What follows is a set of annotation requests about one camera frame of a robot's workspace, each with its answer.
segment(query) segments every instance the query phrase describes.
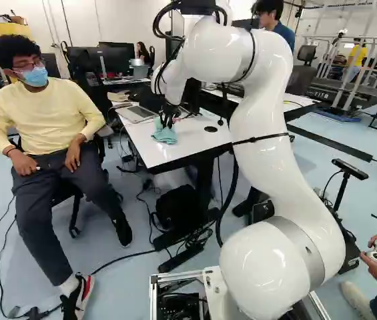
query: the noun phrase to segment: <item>white sock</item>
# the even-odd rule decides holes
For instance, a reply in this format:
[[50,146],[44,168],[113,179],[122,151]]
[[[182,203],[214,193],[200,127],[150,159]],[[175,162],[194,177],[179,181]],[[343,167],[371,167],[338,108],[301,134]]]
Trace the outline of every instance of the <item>white sock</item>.
[[69,295],[72,294],[78,286],[79,279],[77,279],[75,275],[71,275],[66,282],[62,283],[59,286],[59,289],[61,290],[62,294],[64,294],[66,297],[69,297]]

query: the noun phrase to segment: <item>person in yellow shirt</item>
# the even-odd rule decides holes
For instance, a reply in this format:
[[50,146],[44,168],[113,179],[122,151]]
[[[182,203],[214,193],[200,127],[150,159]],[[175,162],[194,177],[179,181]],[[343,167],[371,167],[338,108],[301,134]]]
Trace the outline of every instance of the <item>person in yellow shirt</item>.
[[366,44],[363,44],[362,47],[360,47],[360,42],[362,40],[360,38],[354,38],[354,48],[351,50],[348,59],[347,59],[347,64],[346,64],[346,69],[344,71],[344,75],[348,72],[348,68],[352,64],[353,60],[356,58],[352,70],[348,76],[348,82],[353,81],[355,76],[357,76],[362,68],[362,61],[364,58],[368,56],[368,49],[366,48]]
[[[69,265],[53,231],[51,200],[60,179],[71,182],[109,215],[121,244],[131,243],[118,193],[89,142],[105,120],[78,85],[47,76],[40,48],[28,38],[0,37],[0,67],[18,78],[0,89],[0,153],[13,163],[19,234],[50,282],[59,286],[63,318],[81,320],[94,278],[74,274]],[[19,132],[23,152],[7,140],[10,127]]]

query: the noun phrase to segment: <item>blue floor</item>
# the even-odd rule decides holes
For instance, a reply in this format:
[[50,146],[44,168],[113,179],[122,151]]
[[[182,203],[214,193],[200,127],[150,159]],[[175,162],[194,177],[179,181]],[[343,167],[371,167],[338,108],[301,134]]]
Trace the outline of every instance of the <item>blue floor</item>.
[[[374,111],[375,108],[367,110],[369,113]],[[293,121],[292,124],[370,153],[377,159],[377,130],[368,128],[369,122],[370,118],[366,115],[362,116],[360,123],[338,123],[319,115],[309,114]],[[312,187],[324,187],[329,176],[337,171],[337,168],[331,164],[331,160],[337,157],[369,174],[369,180],[363,182],[357,181],[355,178],[350,179],[340,208],[344,226],[353,231],[358,238],[358,246],[362,250],[366,250],[369,238],[377,234],[377,220],[370,216],[371,213],[377,214],[377,163],[363,162],[303,137],[296,137],[293,148],[300,169]],[[116,140],[115,148],[107,150],[104,167],[109,170],[110,179],[115,188],[125,197],[123,209],[133,226],[134,242],[129,249],[122,249],[107,217],[89,203],[82,203],[81,206],[79,226],[83,229],[83,233],[80,238],[71,239],[67,232],[71,202],[63,203],[54,211],[53,224],[76,271],[88,273],[116,257],[151,249],[148,241],[149,225],[146,209],[142,203],[135,200],[135,195],[141,189],[142,177],[121,174],[115,168],[116,165],[122,165],[119,153],[121,150]],[[10,161],[0,155],[0,216],[5,212],[7,204],[12,198],[10,168]],[[232,158],[228,154],[221,157],[221,171],[225,191],[228,190],[232,174]],[[154,182],[164,193],[188,183],[188,180],[185,172],[178,170],[156,176]],[[331,200],[336,197],[340,182],[340,178],[337,178],[330,184],[328,193]],[[216,194],[219,194],[217,174],[214,177],[214,185]],[[237,205],[244,199],[249,187],[246,179],[240,177],[232,205]],[[217,197],[218,199],[212,204],[220,203],[219,196]],[[157,195],[148,193],[144,195],[144,198],[153,208]],[[4,240],[4,232],[12,222],[14,213],[15,209],[12,205],[8,216],[0,224],[0,249]],[[228,235],[242,226],[243,221],[235,218],[229,210],[223,221],[223,238],[226,239]],[[158,235],[157,232],[153,231],[153,236],[156,235]],[[172,248],[171,253],[175,253],[176,249]],[[85,318],[149,319],[148,277],[157,273],[157,266],[167,258],[165,251],[153,253],[121,261],[100,273],[97,276],[97,287],[92,295]],[[218,259],[219,248],[216,240],[212,237],[203,253],[183,264],[176,271],[196,270],[217,265]],[[7,312],[15,305],[23,306],[23,310],[29,306],[37,305],[44,310],[57,303],[55,288],[48,283],[29,256],[15,227],[9,234],[2,261],[1,274],[5,291],[3,305]],[[377,294],[377,282],[361,264],[356,270],[343,276],[337,276],[316,290],[332,319],[357,319],[338,290],[338,284],[343,280],[355,282],[369,298],[373,298]],[[56,312],[49,319],[61,319],[60,312]]]

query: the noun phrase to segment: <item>chair armrest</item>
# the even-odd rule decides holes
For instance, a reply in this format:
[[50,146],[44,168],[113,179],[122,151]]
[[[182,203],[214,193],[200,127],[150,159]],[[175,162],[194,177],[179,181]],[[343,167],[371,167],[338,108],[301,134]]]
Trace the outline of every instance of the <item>chair armrest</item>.
[[101,138],[106,138],[114,134],[114,130],[109,125],[104,125],[97,133]]

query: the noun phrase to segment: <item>curly black hair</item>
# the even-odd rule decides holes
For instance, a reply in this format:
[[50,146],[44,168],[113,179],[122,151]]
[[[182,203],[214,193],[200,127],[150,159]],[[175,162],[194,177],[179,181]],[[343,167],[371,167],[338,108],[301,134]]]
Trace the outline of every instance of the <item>curly black hair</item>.
[[273,10],[276,10],[276,20],[280,20],[282,17],[283,8],[283,0],[257,0],[254,5],[252,5],[251,12],[255,15],[261,13],[271,13]]
[[23,35],[0,36],[0,67],[12,69],[14,57],[41,56],[40,47]]

